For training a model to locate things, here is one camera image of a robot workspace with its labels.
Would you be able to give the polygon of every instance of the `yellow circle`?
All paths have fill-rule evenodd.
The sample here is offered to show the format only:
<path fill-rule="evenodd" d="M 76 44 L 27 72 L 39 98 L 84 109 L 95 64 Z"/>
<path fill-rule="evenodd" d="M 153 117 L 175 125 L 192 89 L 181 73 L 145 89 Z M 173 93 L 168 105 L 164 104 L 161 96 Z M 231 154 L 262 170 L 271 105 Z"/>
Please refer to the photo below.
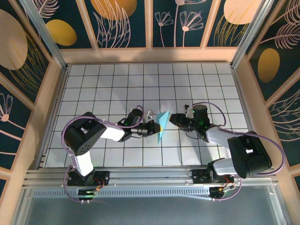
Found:
<path fill-rule="evenodd" d="M 74 29 L 65 21 L 51 20 L 46 24 L 46 27 L 57 44 L 70 46 L 77 40 Z"/>
<path fill-rule="evenodd" d="M 226 0 L 225 19 L 232 24 L 250 23 L 260 3 L 261 0 Z"/>
<path fill-rule="evenodd" d="M 258 76 L 261 81 L 268 83 L 276 75 L 280 64 L 280 56 L 275 49 L 267 48 L 258 60 Z"/>
<path fill-rule="evenodd" d="M 130 17 L 136 9 L 137 2 L 136 0 L 90 0 L 95 10 L 104 18 L 109 20 L 119 20 L 122 19 L 123 8 L 127 13 L 127 16 Z M 116 3 L 120 7 L 120 12 L 117 10 Z"/>
<path fill-rule="evenodd" d="M 20 23 L 9 13 L 0 9 L 0 65 L 16 70 L 27 58 L 26 33 Z"/>

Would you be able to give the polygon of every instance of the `flower drawing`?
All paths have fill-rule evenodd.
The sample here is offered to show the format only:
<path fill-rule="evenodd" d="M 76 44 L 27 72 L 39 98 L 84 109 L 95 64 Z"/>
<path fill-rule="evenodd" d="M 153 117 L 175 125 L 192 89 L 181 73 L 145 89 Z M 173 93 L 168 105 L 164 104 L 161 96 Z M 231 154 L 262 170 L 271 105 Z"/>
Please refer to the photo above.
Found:
<path fill-rule="evenodd" d="M 175 24 L 174 25 L 174 47 L 176 47 L 176 24 L 177 24 L 177 15 L 178 15 L 179 6 L 198 4 L 203 2 L 206 2 L 206 0 L 175 0 L 177 7 L 176 7 L 175 23 L 174 23 Z"/>
<path fill-rule="evenodd" d="M 184 38 L 187 31 L 199 30 L 204 27 L 204 24 L 201 22 L 201 20 L 201 12 L 190 12 L 188 16 L 186 11 L 180 13 L 180 22 L 183 30 L 182 47 L 184 47 Z"/>
<path fill-rule="evenodd" d="M 13 97 L 10 95 L 7 95 L 5 98 L 4 94 L 0 93 L 0 127 L 1 127 L 1 122 L 8 122 L 20 129 L 25 130 L 25 128 L 15 124 L 14 122 L 9 120 L 9 115 L 11 113 L 12 106 L 13 106 Z M 11 137 L 11 138 L 21 141 L 20 137 L 17 137 L 8 132 L 5 132 L 4 130 L 0 129 L 0 133 L 6 135 L 8 137 Z M 15 153 L 0 152 L 0 154 L 12 155 Z"/>
<path fill-rule="evenodd" d="M 173 24 L 174 21 L 171 19 L 172 17 L 170 15 L 170 12 L 168 12 L 168 13 L 163 12 L 162 14 L 160 14 L 160 12 L 157 12 L 157 13 L 155 13 L 155 18 L 159 25 L 161 43 L 163 44 L 163 47 L 164 47 L 165 44 L 164 44 L 163 34 L 161 32 L 161 27 Z"/>

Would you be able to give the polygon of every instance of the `white grid floor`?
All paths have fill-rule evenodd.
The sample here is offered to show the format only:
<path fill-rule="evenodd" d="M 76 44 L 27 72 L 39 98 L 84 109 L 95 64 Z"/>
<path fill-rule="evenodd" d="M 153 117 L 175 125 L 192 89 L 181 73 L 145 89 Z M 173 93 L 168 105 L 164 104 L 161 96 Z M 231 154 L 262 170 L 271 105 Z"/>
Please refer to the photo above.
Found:
<path fill-rule="evenodd" d="M 162 63 L 73 65 L 64 90 L 44 167 L 67 167 L 71 158 L 62 149 L 60 134 L 66 123 L 93 112 L 117 122 L 137 105 L 144 110 L 184 113 L 184 104 L 210 101 L 227 118 L 225 128 L 248 131 L 233 75 L 227 63 Z M 222 115 L 208 105 L 210 121 L 224 123 Z M 100 138 L 90 150 L 95 167 L 206 165 L 230 157 L 222 146 L 188 138 L 168 122 L 162 141 L 157 135 L 114 142 Z"/>

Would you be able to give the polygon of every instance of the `grid mat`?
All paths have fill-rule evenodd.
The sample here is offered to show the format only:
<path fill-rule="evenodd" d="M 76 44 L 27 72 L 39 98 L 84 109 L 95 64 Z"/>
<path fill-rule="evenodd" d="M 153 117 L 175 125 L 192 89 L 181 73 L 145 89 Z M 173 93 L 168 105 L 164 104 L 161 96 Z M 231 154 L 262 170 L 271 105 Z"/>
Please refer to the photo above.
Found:
<path fill-rule="evenodd" d="M 145 111 L 170 110 L 173 114 L 184 113 L 184 105 L 202 101 L 222 109 L 227 119 L 225 128 L 248 131 L 228 63 L 72 65 L 43 167 L 72 165 L 60 134 L 68 121 L 87 111 L 117 122 L 137 105 Z M 210 121 L 223 124 L 219 111 L 207 107 Z M 189 135 L 196 137 L 195 132 Z M 230 157 L 228 149 L 189 138 L 170 122 L 160 143 L 157 135 L 125 142 L 100 138 L 90 154 L 95 167 L 206 165 Z"/>

